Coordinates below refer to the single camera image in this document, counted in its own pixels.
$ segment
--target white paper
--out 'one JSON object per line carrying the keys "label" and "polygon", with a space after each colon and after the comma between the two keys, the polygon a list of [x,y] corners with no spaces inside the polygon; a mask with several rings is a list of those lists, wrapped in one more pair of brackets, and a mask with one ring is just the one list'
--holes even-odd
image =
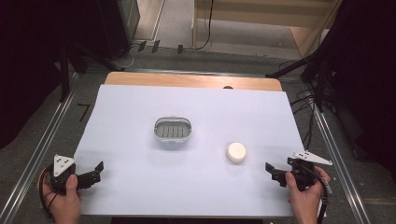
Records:
{"label": "white paper", "polygon": [[[182,144],[161,143],[162,117],[188,119]],[[232,142],[247,156],[226,157]],[[290,170],[304,151],[285,92],[103,85],[75,154],[77,173],[104,162],[102,181],[82,191],[82,214],[291,217],[289,190],[265,171]]]}

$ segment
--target black cable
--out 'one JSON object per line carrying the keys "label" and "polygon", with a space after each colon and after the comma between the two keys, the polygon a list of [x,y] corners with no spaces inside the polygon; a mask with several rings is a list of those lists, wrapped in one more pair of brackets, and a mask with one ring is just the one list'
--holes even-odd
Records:
{"label": "black cable", "polygon": [[209,34],[207,35],[207,40],[206,40],[205,44],[203,46],[201,46],[200,48],[198,48],[198,49],[203,49],[207,45],[207,42],[209,42],[209,39],[210,39],[210,24],[212,23],[213,2],[214,2],[214,0],[212,0],[212,5],[210,6]]}
{"label": "black cable", "polygon": [[297,62],[297,61],[295,61],[295,60],[292,60],[292,61],[285,61],[285,62],[283,62],[283,63],[280,63],[280,64],[277,66],[277,69],[280,71],[280,67],[281,67],[283,64],[285,64],[285,63],[295,63],[295,62]]}
{"label": "black cable", "polygon": [[61,190],[61,189],[58,189],[58,190],[56,191],[56,193],[55,193],[55,196],[53,196],[53,198],[50,200],[50,202],[49,202],[49,211],[50,211],[50,205],[52,204],[53,200],[55,200],[56,196],[58,196],[60,190]]}
{"label": "black cable", "polygon": [[303,101],[303,100],[305,100],[307,98],[314,98],[314,95],[307,95],[304,98],[299,98],[298,100],[290,102],[290,105],[295,105],[295,104],[297,104],[297,103],[299,103],[299,102],[301,102],[301,101]]}
{"label": "black cable", "polygon": [[310,65],[312,65],[312,66],[318,68],[318,65],[317,65],[317,64],[309,62],[309,61],[306,59],[306,57],[303,58],[303,60],[304,60],[307,64],[310,64]]}
{"label": "black cable", "polygon": [[298,109],[296,109],[295,111],[293,111],[293,115],[297,114],[298,112],[306,109],[307,107],[309,107],[312,103],[305,103],[303,105],[301,105]]}
{"label": "black cable", "polygon": [[[204,17],[204,25],[205,25],[206,32],[208,33],[209,30],[207,29],[207,26],[206,26],[206,17]],[[209,40],[209,42],[210,42],[210,47],[209,48],[211,49],[212,48],[212,41]]]}
{"label": "black cable", "polygon": [[312,139],[312,128],[314,124],[314,112],[315,112],[315,103],[312,102],[312,112],[311,112],[311,117],[309,119],[309,128],[308,128],[308,133],[306,134],[303,143],[305,143],[306,138],[308,137],[308,143],[306,144],[306,149],[309,149],[309,145],[311,144],[311,139]]}
{"label": "black cable", "polygon": [[327,191],[326,185],[324,184],[323,180],[320,178],[320,176],[318,176],[317,174],[315,174],[315,172],[312,172],[311,170],[309,170],[308,168],[299,165],[299,168],[303,168],[305,169],[307,172],[309,172],[311,175],[313,175],[321,184],[321,186],[323,187],[323,196],[321,198],[322,200],[322,205],[320,207],[319,210],[319,214],[318,214],[318,224],[321,224],[323,221],[323,217],[324,217],[324,213],[326,211],[326,207],[327,207],[327,203],[328,203],[328,199],[329,199],[329,193]]}
{"label": "black cable", "polygon": [[43,207],[43,211],[44,211],[44,213],[45,213],[45,215],[46,215],[46,217],[48,219],[52,218],[52,214],[50,213],[50,209],[46,206],[46,201],[44,199],[43,181],[44,181],[44,177],[51,170],[52,166],[53,166],[53,164],[51,164],[46,169],[44,169],[43,173],[41,173],[41,176],[40,176],[40,179],[39,179],[39,183],[38,183],[38,194],[40,196],[40,202],[41,202],[41,205]]}
{"label": "black cable", "polygon": [[301,97],[300,97],[300,94],[301,93],[303,93],[303,92],[305,92],[305,91],[299,91],[299,92],[297,92],[297,98],[299,98],[299,99],[301,99]]}

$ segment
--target white cylinder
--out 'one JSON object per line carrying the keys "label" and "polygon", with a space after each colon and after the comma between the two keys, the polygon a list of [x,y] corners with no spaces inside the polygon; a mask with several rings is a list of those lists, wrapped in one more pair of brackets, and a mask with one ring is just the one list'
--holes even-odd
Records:
{"label": "white cylinder", "polygon": [[231,143],[227,149],[227,158],[233,163],[242,162],[247,155],[247,149],[241,143]]}

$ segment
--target wooden table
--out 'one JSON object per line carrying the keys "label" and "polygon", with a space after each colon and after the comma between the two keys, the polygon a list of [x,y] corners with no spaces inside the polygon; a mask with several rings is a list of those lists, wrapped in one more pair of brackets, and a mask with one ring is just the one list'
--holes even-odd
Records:
{"label": "wooden table", "polygon": [[[197,19],[209,19],[211,0],[194,1],[193,37]],[[332,26],[342,0],[216,0],[212,20],[290,26],[302,57],[318,46],[324,29]]]}
{"label": "wooden table", "polygon": [[224,88],[230,86],[237,90],[282,91],[280,82],[274,78],[220,77],[199,74],[112,72],[108,74],[105,84],[195,88]]}

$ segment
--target hand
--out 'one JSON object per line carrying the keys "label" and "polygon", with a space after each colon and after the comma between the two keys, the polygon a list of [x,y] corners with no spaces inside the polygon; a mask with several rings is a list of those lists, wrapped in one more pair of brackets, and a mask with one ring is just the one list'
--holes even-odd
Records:
{"label": "hand", "polygon": [[[315,172],[318,173],[321,179],[330,182],[330,177],[323,169],[315,166]],[[299,191],[297,189],[297,183],[292,173],[286,173],[286,182],[288,183],[290,189],[289,202],[291,203],[297,223],[318,223],[318,207],[321,193],[323,191],[320,182],[317,181],[315,185],[311,186],[305,191]]]}
{"label": "hand", "polygon": [[76,175],[70,175],[66,181],[66,195],[56,195],[52,192],[51,186],[47,183],[48,174],[43,180],[43,195],[49,210],[57,224],[78,224],[81,212],[81,203],[76,191],[78,180]]}

